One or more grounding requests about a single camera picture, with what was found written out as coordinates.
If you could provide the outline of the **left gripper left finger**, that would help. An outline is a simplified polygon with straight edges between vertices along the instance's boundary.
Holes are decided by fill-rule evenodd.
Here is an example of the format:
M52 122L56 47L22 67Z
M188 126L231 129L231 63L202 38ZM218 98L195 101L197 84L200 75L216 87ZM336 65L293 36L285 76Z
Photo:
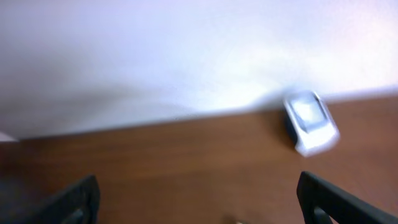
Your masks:
M18 222L96 224L99 207L98 181L94 175L89 175L28 208Z

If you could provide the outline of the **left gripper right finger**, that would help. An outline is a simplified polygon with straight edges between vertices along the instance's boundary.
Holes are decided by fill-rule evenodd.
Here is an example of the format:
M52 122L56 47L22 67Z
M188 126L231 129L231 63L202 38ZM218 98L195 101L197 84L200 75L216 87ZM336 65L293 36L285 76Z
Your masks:
M300 174L297 197L306 224L397 223L397 217L308 171Z

